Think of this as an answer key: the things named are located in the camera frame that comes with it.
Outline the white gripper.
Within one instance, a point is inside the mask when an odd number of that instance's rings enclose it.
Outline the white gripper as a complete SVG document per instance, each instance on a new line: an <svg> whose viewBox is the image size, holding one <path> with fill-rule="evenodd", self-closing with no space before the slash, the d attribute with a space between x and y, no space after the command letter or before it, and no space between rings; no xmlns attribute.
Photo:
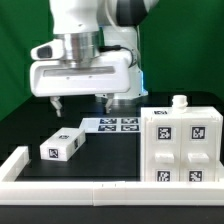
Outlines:
<svg viewBox="0 0 224 224"><path fill-rule="evenodd" d="M107 94L105 113L109 114L114 94L130 89L129 59L125 52L105 52L88 68L73 68L59 60L37 61L30 68L30 86L37 97ZM59 97L50 102L61 116Z"/></svg>

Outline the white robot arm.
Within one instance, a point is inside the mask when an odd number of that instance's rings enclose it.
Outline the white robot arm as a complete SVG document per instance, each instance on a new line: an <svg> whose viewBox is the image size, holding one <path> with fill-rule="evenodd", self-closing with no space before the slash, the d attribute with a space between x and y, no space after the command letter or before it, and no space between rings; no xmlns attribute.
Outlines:
<svg viewBox="0 0 224 224"><path fill-rule="evenodd" d="M49 0L54 39L31 50L33 95L60 113L62 96L106 103L148 95L140 68L138 26L159 0Z"/></svg>

